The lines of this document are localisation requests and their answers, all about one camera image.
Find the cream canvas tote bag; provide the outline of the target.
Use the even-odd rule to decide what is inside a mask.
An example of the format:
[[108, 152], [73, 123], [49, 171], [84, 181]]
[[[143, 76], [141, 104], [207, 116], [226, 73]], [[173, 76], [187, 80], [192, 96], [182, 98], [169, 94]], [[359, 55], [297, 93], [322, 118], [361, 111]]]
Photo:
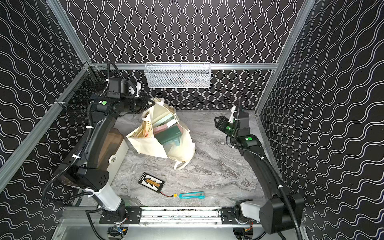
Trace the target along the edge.
[[175, 161], [174, 170], [184, 169], [193, 159], [196, 145], [190, 129], [174, 107], [164, 99], [153, 98], [151, 107], [142, 113], [142, 123], [127, 135], [139, 154]]

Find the pink pencil case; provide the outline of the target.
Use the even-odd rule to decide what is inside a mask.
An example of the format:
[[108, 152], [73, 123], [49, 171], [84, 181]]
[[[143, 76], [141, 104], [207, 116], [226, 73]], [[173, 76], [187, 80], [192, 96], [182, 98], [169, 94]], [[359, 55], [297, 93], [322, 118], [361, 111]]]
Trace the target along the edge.
[[168, 125], [161, 125], [153, 129], [154, 135], [161, 133], [169, 128]]

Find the dark green pencil case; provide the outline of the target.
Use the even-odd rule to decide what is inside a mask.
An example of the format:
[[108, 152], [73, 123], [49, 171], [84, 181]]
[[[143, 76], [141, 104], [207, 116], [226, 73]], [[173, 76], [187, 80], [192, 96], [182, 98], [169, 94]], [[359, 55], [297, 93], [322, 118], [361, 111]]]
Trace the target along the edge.
[[182, 134], [183, 128], [181, 128], [179, 125], [174, 125], [167, 130], [154, 135], [154, 137], [162, 145], [174, 144], [179, 146]]

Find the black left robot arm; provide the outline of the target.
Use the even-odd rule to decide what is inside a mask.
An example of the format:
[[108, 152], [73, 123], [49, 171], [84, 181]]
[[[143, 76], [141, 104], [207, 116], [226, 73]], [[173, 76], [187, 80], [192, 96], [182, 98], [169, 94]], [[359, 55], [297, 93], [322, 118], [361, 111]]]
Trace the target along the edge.
[[[43, 198], [49, 203], [60, 203], [89, 196], [94, 198], [105, 212], [125, 215], [123, 200], [115, 194], [108, 182], [110, 173], [98, 165], [100, 153], [108, 133], [122, 112], [140, 114], [154, 105], [155, 101], [146, 96], [123, 99], [94, 97], [87, 108], [88, 124], [84, 136], [44, 186]], [[50, 197], [48, 191], [60, 176], [84, 189], [84, 192], [65, 199]]]

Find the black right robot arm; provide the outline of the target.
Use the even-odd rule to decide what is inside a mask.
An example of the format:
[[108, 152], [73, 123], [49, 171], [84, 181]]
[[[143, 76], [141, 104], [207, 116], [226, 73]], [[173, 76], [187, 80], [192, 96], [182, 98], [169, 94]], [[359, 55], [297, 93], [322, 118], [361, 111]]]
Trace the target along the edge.
[[266, 201], [237, 201], [234, 206], [235, 220], [239, 223], [260, 223], [267, 234], [279, 234], [295, 230], [297, 238], [303, 239], [301, 220], [304, 199], [293, 193], [282, 181], [263, 149], [261, 141], [251, 133], [248, 113], [241, 113], [232, 120], [225, 116], [214, 119], [215, 127], [226, 134], [226, 144], [239, 151], [255, 173]]

